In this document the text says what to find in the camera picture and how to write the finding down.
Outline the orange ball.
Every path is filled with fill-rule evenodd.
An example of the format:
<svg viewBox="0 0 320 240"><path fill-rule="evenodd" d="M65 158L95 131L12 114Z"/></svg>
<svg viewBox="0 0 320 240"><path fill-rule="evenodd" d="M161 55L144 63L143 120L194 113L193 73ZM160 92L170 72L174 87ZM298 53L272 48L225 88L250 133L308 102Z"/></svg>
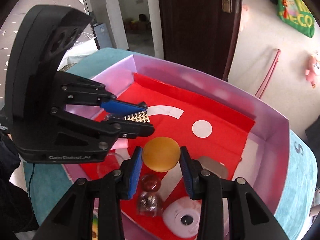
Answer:
<svg viewBox="0 0 320 240"><path fill-rule="evenodd" d="M168 172L179 162L179 144L169 137L156 137L143 147L143 163L155 172Z"/></svg>

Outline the brown earbud case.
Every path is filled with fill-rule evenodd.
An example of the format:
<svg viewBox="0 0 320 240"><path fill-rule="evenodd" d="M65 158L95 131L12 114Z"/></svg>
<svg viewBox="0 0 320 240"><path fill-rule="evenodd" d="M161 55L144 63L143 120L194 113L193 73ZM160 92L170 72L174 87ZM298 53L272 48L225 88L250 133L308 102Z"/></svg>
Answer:
<svg viewBox="0 0 320 240"><path fill-rule="evenodd" d="M202 165L202 168L208 170L219 178L227 179L228 178L228 169L222 163L215 161L214 159L208 156L199 157L198 161Z"/></svg>

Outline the gold studded cylinder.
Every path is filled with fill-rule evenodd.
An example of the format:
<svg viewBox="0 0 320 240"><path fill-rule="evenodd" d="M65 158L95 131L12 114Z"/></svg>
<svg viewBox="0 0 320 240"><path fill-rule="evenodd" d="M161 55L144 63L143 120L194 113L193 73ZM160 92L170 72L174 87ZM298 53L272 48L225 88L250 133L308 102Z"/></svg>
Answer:
<svg viewBox="0 0 320 240"><path fill-rule="evenodd" d="M150 122L147 111L141 111L141 112L136 112L136 113L126 115L124 116L124 120L134 121L134 122L143 122L143 123Z"/></svg>

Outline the clear plastic cup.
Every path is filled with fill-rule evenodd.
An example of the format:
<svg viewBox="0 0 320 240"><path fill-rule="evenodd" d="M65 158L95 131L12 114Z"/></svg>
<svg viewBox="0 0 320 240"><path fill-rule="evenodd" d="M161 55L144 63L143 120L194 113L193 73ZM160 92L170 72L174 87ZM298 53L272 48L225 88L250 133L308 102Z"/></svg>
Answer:
<svg viewBox="0 0 320 240"><path fill-rule="evenodd" d="M127 149L117 149L110 152L103 162L97 164L98 178L103 178L109 172L120 168L121 163L126 159L130 159Z"/></svg>

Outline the purple cardboard box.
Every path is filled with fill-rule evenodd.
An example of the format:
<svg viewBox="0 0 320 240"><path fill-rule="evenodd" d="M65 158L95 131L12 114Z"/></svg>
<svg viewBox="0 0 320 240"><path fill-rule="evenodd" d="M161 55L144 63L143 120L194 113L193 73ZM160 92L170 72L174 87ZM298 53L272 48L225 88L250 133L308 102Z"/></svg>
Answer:
<svg viewBox="0 0 320 240"><path fill-rule="evenodd" d="M289 121L258 98L197 70L156 59L130 55L98 74L78 74L106 85L120 100L148 105L155 132L148 138L119 139L102 163L63 165L74 182L102 178L157 137L168 137L186 146L194 159L218 163L227 179L244 177L273 214L279 209L289 162ZM179 165L157 173L143 165L141 176L155 173L162 179L159 194L166 210L186 196ZM137 213L138 189L133 200L123 201L127 239L182 239L162 217Z"/></svg>

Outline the dark red glossy ball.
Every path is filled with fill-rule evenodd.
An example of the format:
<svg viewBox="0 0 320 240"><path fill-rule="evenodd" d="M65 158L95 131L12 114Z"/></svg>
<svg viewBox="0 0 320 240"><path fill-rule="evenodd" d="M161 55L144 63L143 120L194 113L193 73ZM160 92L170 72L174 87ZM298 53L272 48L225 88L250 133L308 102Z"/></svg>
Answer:
<svg viewBox="0 0 320 240"><path fill-rule="evenodd" d="M142 189L146 192L157 192L161 187L161 180L154 174L145 174L140 181Z"/></svg>

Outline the pink white round device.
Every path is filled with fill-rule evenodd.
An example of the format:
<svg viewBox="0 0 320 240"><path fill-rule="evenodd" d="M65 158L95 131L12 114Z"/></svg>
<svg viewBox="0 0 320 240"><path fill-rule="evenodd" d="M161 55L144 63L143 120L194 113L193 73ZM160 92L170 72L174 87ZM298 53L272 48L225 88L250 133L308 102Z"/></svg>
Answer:
<svg viewBox="0 0 320 240"><path fill-rule="evenodd" d="M195 237L199 230L201 204L189 197L182 197L163 211L163 222L177 237Z"/></svg>

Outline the dark brown door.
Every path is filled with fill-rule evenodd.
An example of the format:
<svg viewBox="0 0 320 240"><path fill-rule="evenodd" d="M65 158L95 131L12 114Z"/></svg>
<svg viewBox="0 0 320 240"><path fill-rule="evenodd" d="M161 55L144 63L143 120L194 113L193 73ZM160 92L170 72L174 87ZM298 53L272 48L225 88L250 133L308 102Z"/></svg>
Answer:
<svg viewBox="0 0 320 240"><path fill-rule="evenodd" d="M159 0L164 58L227 81L238 40L242 0Z"/></svg>

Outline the pink plush toy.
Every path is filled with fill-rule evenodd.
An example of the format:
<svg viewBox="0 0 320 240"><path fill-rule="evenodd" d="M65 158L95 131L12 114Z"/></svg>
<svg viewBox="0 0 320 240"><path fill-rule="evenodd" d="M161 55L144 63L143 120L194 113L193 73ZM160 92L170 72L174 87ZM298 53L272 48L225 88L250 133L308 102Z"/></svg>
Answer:
<svg viewBox="0 0 320 240"><path fill-rule="evenodd" d="M311 55L308 67L305 70L305 78L311 84L312 88L316 88L319 80L319 54Z"/></svg>

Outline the green tote bag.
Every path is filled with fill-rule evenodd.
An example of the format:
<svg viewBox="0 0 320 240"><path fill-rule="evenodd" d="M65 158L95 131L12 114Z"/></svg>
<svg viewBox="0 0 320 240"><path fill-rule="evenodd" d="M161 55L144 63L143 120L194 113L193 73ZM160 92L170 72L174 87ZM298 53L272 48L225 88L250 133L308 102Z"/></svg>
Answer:
<svg viewBox="0 0 320 240"><path fill-rule="evenodd" d="M315 33L315 19L302 0L278 0L278 16L289 26L312 38Z"/></svg>

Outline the pink stick on wall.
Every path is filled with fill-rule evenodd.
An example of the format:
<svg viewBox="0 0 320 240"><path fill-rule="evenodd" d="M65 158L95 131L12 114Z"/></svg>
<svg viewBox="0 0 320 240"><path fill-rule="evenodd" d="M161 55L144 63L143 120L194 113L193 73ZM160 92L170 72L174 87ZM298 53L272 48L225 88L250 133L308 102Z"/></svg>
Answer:
<svg viewBox="0 0 320 240"><path fill-rule="evenodd" d="M262 83L260 84L258 90L256 91L256 93L254 95L256 98L261 99L263 97L263 94L265 93L265 91L268 87L268 84L270 83L271 77L273 76L274 70L279 62L280 54L281 54L281 50L277 49L276 55L272 61L272 64L271 64L270 68L268 69L267 74L265 75Z"/></svg>

